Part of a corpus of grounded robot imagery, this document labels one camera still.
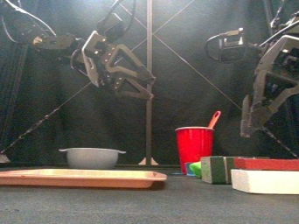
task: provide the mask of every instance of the black curtain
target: black curtain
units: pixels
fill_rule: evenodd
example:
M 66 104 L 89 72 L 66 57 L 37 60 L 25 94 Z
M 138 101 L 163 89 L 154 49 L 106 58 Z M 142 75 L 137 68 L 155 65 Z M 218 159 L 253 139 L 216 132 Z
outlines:
M 37 16 L 58 35 L 73 33 L 87 39 L 115 1 L 39 1 Z M 147 2 L 138 1 L 137 20 L 115 44 L 126 44 L 146 64 Z M 129 23 L 133 1 L 117 8 Z M 250 50 L 237 64 L 221 64 L 208 57 L 208 39 L 245 27 L 248 41 L 269 38 L 262 1 L 154 1 L 154 139 L 153 156 L 162 165 L 178 165 L 175 129 L 208 126 L 217 110 L 214 155 L 290 155 L 264 133 L 240 136 L 242 101 L 252 93 L 258 53 Z M 51 55 L 29 51 L 14 110 L 13 142 L 90 83 L 70 65 Z M 146 101 L 118 98 L 106 89 L 89 86 L 41 128 L 7 151 L 17 162 L 61 164 L 70 147 L 99 147 L 127 151 L 119 163 L 138 164 L 146 157 Z

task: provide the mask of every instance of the table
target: table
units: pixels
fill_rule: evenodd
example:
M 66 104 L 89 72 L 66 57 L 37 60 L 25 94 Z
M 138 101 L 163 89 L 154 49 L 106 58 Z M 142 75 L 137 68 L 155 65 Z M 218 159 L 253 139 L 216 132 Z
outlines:
M 155 171 L 169 179 L 150 190 L 0 186 L 0 223 L 299 223 L 299 195 L 249 194 Z

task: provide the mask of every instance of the red plastic cup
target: red plastic cup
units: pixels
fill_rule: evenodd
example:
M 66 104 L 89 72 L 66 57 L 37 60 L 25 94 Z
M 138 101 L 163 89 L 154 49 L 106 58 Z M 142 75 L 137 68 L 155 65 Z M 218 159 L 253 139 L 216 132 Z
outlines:
M 184 127 L 175 131 L 182 173 L 186 174 L 186 163 L 201 162 L 202 157 L 212 156 L 214 129 L 208 127 Z

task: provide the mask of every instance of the white bowl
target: white bowl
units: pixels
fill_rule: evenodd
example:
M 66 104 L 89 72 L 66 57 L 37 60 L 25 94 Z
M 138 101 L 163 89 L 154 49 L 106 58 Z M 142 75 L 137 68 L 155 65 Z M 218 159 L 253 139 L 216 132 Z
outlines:
M 70 168 L 85 170 L 110 170 L 118 164 L 118 154 L 125 151 L 99 148 L 69 148 L 67 152 Z

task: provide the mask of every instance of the wooden tray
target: wooden tray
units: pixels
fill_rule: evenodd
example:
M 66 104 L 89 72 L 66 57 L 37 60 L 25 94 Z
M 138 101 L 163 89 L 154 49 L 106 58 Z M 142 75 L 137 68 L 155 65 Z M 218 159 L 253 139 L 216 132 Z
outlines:
M 155 171 L 39 169 L 0 171 L 0 186 L 149 188 L 167 176 Z
M 244 170 L 299 171 L 299 159 L 236 158 L 234 163 Z

